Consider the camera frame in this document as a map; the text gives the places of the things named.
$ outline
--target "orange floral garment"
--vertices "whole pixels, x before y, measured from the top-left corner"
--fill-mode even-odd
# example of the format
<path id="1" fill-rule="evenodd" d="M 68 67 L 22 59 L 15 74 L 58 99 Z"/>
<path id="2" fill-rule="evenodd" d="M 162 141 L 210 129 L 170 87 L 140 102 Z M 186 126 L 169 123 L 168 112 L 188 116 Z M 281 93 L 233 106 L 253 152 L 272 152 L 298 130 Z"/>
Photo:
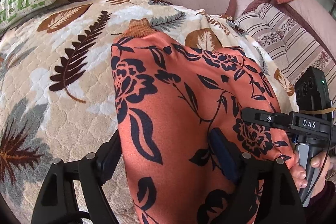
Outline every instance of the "orange floral garment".
<path id="1" fill-rule="evenodd" d="M 266 76 L 240 47 L 210 52 L 161 32 L 122 37 L 112 45 L 111 67 L 127 181 L 141 223 L 210 224 L 226 208 L 236 181 L 209 145 L 213 130 L 241 152 L 294 164 L 284 131 L 241 119 L 245 107 L 280 108 Z M 247 223 L 261 188 L 258 183 Z"/>

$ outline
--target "dark sleeve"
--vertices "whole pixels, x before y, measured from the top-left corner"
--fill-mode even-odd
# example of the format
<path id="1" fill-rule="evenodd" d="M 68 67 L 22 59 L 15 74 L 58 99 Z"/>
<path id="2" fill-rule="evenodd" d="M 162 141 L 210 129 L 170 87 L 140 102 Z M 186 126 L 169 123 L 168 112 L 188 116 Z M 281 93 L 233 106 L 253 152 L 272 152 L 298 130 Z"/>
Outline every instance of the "dark sleeve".
<path id="1" fill-rule="evenodd" d="M 329 212 L 334 204 L 331 200 L 335 199 L 335 184 L 331 181 L 327 181 L 323 190 L 310 199 L 309 205 L 304 208 L 307 224 L 319 223 L 321 217 Z"/>

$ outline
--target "hand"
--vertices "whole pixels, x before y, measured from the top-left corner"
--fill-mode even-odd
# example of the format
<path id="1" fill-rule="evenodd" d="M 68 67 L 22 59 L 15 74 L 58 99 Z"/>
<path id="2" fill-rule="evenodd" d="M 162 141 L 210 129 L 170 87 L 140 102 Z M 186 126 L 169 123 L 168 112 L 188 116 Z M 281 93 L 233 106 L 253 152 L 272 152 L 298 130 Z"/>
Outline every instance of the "hand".
<path id="1" fill-rule="evenodd" d="M 321 152 L 320 154 L 318 154 L 317 156 L 315 156 L 314 158 L 311 159 L 310 164 L 312 167 L 314 168 L 321 168 L 323 165 L 323 161 L 324 158 L 326 156 L 325 152 Z M 299 155 L 297 154 L 297 152 L 295 152 L 295 165 L 289 170 L 293 180 L 295 182 L 296 188 L 298 188 L 298 190 L 300 190 L 300 188 L 305 188 L 307 186 L 307 180 L 305 179 L 306 177 L 306 171 L 305 169 L 299 165 Z M 330 157 L 328 156 L 327 161 L 325 163 L 324 169 L 321 173 L 321 176 L 319 178 L 319 180 L 317 181 L 314 189 L 313 189 L 313 193 L 311 195 L 311 197 L 316 196 L 318 193 L 320 193 L 323 188 L 324 185 L 326 183 L 326 175 L 328 170 L 330 170 L 333 167 L 333 163 L 330 160 Z"/>

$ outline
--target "leaf print blanket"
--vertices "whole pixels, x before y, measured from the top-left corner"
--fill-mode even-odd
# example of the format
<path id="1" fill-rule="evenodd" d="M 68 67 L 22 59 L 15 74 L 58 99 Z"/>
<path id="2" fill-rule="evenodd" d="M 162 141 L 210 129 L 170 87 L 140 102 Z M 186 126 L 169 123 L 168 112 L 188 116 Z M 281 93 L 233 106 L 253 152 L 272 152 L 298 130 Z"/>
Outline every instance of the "leaf print blanket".
<path id="1" fill-rule="evenodd" d="M 170 39 L 170 45 L 153 47 L 154 44 L 142 42 L 146 37 L 130 38 L 144 34 L 163 35 L 165 40 Z M 220 53 L 229 50 L 231 53 L 224 60 Z M 151 58 L 155 65 L 151 70 L 155 73 L 149 74 L 139 58 L 123 58 L 132 51 Z M 30 223 L 52 158 L 67 162 L 96 151 L 110 139 L 118 122 L 122 125 L 123 121 L 132 120 L 137 125 L 131 129 L 137 153 L 155 165 L 165 164 L 160 143 L 154 137 L 144 138 L 137 133 L 142 124 L 149 122 L 149 114 L 131 105 L 155 96 L 157 82 L 174 89 L 186 109 L 198 115 L 198 123 L 201 120 L 209 126 L 206 121 L 210 118 L 201 113 L 204 101 L 192 83 L 169 70 L 171 60 L 167 56 L 171 55 L 178 57 L 176 66 L 188 61 L 191 67 L 197 67 L 198 60 L 203 60 L 213 69 L 220 66 L 222 71 L 232 73 L 219 72 L 209 77 L 200 70 L 194 80 L 204 92 L 218 92 L 226 83 L 255 75 L 251 100 L 262 104 L 264 98 L 268 100 L 272 95 L 273 107 L 286 113 L 296 109 L 295 96 L 283 87 L 286 78 L 277 72 L 278 67 L 259 43 L 230 17 L 207 15 L 203 10 L 189 10 L 160 0 L 90 0 L 58 7 L 6 32 L 0 41 L 0 192 L 21 223 Z M 237 58 L 239 62 L 246 60 L 243 67 L 237 65 Z M 122 78 L 114 82 L 120 65 L 132 67 L 125 73 L 141 81 L 143 88 L 134 84 L 136 90 L 125 95 Z M 129 91 L 132 83 L 124 86 Z M 222 92 L 218 102 L 214 102 L 221 105 L 220 111 L 239 111 L 240 102 Z M 189 122 L 182 115 L 179 124 L 187 127 Z M 245 130 L 237 116 L 233 131 L 241 139 L 242 147 L 255 156 L 263 156 L 277 146 L 283 146 L 277 147 L 281 152 L 287 149 L 281 138 L 270 140 L 270 132 L 251 126 L 249 132 L 262 132 L 264 139 L 262 144 L 252 144 Z M 288 152 L 283 153 L 286 157 L 290 165 Z M 210 164 L 216 172 L 219 170 L 211 149 L 204 145 L 193 151 L 188 161 L 196 167 Z M 130 182 L 130 187 L 132 197 L 121 159 L 114 176 L 103 186 L 112 210 L 120 223 L 155 223 L 149 217 L 151 207 L 156 206 L 155 199 L 160 199 L 155 179 L 144 173 L 134 184 Z M 75 183 L 75 190 L 79 208 L 85 211 L 79 183 Z M 212 198 L 202 197 L 204 206 L 190 223 L 207 223 L 207 216 L 212 214 L 207 208 L 223 207 L 209 200 L 222 202 L 229 194 L 221 189 L 209 190 L 207 195 Z"/>

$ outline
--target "striped cushion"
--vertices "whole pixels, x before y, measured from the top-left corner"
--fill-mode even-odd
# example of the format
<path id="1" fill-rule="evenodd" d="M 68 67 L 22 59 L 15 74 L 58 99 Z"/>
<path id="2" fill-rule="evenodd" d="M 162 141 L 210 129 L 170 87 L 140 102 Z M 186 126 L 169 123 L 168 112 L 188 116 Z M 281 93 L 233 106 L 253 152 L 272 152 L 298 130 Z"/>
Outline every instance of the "striped cushion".
<path id="1" fill-rule="evenodd" d="M 240 16 L 237 23 L 258 41 L 292 84 L 309 66 L 323 70 L 330 99 L 335 103 L 335 62 L 295 20 L 269 3 L 263 3 Z"/>

